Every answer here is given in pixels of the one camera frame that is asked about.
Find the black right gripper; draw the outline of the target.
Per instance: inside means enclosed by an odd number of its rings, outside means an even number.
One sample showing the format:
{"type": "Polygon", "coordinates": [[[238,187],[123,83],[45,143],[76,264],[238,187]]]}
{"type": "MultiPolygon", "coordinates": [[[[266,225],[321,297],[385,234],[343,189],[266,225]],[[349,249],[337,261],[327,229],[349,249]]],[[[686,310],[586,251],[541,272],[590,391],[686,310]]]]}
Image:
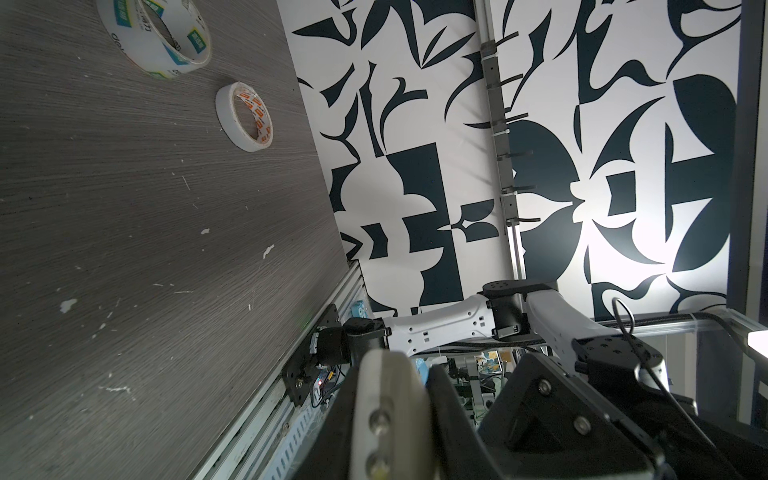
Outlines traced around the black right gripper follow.
{"type": "Polygon", "coordinates": [[[611,403],[551,358],[526,352],[478,434],[511,479],[764,479],[767,434],[701,414],[702,441],[661,396],[611,403]]]}

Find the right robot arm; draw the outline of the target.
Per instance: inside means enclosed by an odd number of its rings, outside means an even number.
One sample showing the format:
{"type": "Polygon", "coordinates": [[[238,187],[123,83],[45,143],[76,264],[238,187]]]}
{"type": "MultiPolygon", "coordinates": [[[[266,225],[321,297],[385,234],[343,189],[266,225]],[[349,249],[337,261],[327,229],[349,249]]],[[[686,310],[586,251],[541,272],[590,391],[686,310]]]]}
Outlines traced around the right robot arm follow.
{"type": "Polygon", "coordinates": [[[353,318],[310,336],[321,367],[348,365],[299,479],[763,479],[767,434],[699,412],[672,392],[664,356],[638,337],[623,297],[610,325],[553,283],[495,281],[454,305],[353,318]],[[528,334],[479,424],[442,366],[442,347],[490,350],[528,334]]]}

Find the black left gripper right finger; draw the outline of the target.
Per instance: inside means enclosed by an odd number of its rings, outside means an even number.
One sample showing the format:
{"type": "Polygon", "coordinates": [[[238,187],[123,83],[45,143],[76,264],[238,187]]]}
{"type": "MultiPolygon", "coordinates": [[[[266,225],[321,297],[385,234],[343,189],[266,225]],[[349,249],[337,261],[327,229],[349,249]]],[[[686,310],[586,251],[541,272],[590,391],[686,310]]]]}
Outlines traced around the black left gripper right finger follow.
{"type": "Polygon", "coordinates": [[[432,410],[435,455],[441,479],[504,479],[460,405],[450,377],[432,366],[426,382],[432,410]]]}

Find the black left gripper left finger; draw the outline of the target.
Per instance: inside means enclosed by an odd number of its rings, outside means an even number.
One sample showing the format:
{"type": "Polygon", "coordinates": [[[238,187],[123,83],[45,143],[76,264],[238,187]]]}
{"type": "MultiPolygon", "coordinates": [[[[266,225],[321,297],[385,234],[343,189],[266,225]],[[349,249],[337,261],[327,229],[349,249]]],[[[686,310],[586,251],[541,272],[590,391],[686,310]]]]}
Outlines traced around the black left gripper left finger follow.
{"type": "Polygon", "coordinates": [[[340,385],[309,452],[293,475],[298,480],[349,478],[359,367],[353,367],[340,385]]]}

